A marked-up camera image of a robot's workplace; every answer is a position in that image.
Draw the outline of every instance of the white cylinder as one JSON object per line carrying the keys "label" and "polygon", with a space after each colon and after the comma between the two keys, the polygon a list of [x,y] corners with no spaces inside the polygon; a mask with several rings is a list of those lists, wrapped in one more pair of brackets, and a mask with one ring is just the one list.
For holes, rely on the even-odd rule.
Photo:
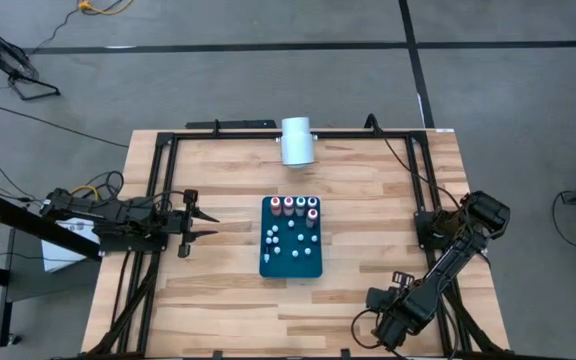
{"label": "white cylinder", "polygon": [[281,159],[284,165],[302,167],[315,162],[310,119],[307,117],[281,120]]}

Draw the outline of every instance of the yellow cable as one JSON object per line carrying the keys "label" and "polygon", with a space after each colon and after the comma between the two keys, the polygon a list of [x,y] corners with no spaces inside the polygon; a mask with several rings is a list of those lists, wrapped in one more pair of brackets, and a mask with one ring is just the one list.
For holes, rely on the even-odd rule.
{"label": "yellow cable", "polygon": [[102,15],[117,15],[120,12],[126,10],[128,5],[132,4],[133,1],[134,0],[126,1],[126,3],[124,3],[124,5],[117,10],[104,11],[104,10],[101,10],[101,9],[98,9],[98,8],[92,6],[92,4],[90,3],[90,0],[83,0],[82,2],[79,3],[79,10],[90,10],[90,11],[94,11],[94,12],[96,12],[98,14],[102,14]]}
{"label": "yellow cable", "polygon": [[95,194],[95,200],[99,200],[99,191],[97,191],[97,189],[92,185],[77,186],[73,191],[70,192],[70,194],[74,195],[77,191],[85,190],[85,189],[92,191],[93,194]]}

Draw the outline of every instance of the wood grain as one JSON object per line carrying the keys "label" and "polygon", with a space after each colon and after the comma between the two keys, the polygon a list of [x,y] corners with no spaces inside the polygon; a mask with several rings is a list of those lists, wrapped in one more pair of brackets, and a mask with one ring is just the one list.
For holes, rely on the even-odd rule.
{"label": "wood grain", "polygon": [[[122,197],[145,194],[155,136],[156,131],[133,133]],[[468,184],[455,134],[428,131],[428,137],[437,181],[460,198]],[[390,143],[406,159],[403,141]],[[368,287],[387,288],[395,270],[415,276],[428,270],[412,221],[416,204],[410,174],[382,140],[320,140],[315,152],[315,164],[294,170],[281,164],[273,140],[180,143],[173,188],[198,189],[202,210],[221,223],[197,221],[194,228],[220,233],[199,239],[187,259],[176,255],[180,237],[170,237],[171,249],[162,254],[157,280],[148,357],[211,356],[214,349],[225,356],[338,356],[345,347],[357,356],[385,356],[381,349],[356,345],[350,323],[364,308]],[[164,169],[162,165],[158,189]],[[264,196],[275,194],[322,198],[321,278],[259,276],[260,204]],[[424,195],[430,204],[427,187]],[[180,196],[171,200],[176,208],[183,206]],[[441,201],[452,206],[445,194]],[[111,254],[103,260],[84,351],[108,330],[122,259],[123,254]],[[482,329],[508,347],[486,263],[475,258],[459,280],[464,303]],[[133,324],[140,315],[138,311]],[[373,326],[374,317],[357,322],[360,340],[374,342]],[[133,328],[129,349],[135,344]],[[433,322],[419,336],[408,337],[400,350],[438,355],[440,348]]]}

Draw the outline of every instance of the floor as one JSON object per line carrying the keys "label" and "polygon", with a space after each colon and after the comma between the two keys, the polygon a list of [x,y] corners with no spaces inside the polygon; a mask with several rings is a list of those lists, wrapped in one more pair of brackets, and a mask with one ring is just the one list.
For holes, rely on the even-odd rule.
{"label": "floor", "polygon": [[[33,48],[75,2],[0,1],[0,35]],[[576,40],[576,1],[409,7],[420,42]],[[405,40],[396,0],[136,0],[118,16],[73,15],[48,47]],[[512,209],[506,235],[490,246],[512,348],[576,358],[576,248],[558,238],[550,219],[555,194],[576,187],[576,48],[419,56],[435,126],[457,132],[471,189]],[[37,54],[33,63],[63,96],[24,103],[0,90],[1,106],[121,143],[134,129],[215,118],[308,115],[313,126],[356,127],[373,112],[382,126],[423,126],[406,49]],[[38,196],[121,170],[124,158],[123,149],[0,113],[0,166]],[[576,207],[557,215],[576,241]],[[0,349],[0,359],[76,354],[92,291],[16,305],[13,331],[24,341]]]}

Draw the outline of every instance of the wooden tabletop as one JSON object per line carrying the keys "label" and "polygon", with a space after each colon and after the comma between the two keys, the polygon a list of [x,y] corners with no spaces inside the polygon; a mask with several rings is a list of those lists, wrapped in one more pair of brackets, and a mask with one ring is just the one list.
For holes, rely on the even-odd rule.
{"label": "wooden tabletop", "polygon": [[[156,134],[133,133],[123,198],[146,193]],[[455,134],[429,130],[428,138],[439,185],[456,198],[463,196],[468,184]],[[404,142],[392,139],[390,144],[405,161]],[[165,151],[162,159],[167,159]],[[423,174],[420,150],[416,153]],[[356,345],[350,323],[365,308],[369,287],[388,288],[395,270],[416,277],[428,270],[413,226],[411,176],[383,140],[319,140],[315,159],[301,170],[284,167],[274,140],[180,142],[173,189],[199,190],[201,209],[221,223],[196,221],[194,230],[219,234],[200,238],[187,259],[177,257],[180,236],[170,237],[159,268],[147,357],[211,356],[213,350],[223,350],[224,356],[338,356],[345,347],[353,355],[388,355]],[[164,169],[165,160],[157,192]],[[319,279],[259,275],[260,207],[267,195],[321,197],[324,272]],[[171,200],[182,208],[181,196]],[[451,202],[442,197],[442,204],[449,208]],[[123,257],[103,260],[83,351],[109,328]],[[475,257],[459,283],[466,308],[494,342],[507,348],[487,264]],[[134,319],[140,316],[138,310]],[[135,348],[138,322],[133,321],[129,350]],[[367,315],[355,327],[366,344],[375,341],[370,335],[374,323]],[[436,322],[409,336],[398,350],[441,354]]]}

